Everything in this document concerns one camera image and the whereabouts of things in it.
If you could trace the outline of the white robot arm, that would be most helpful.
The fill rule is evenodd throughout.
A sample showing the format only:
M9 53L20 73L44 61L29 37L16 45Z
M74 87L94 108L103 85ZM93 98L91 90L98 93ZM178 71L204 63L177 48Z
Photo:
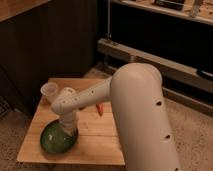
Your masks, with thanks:
M129 63L112 77L74 95L60 95L54 113L109 101L127 171L181 171L162 92L151 64Z

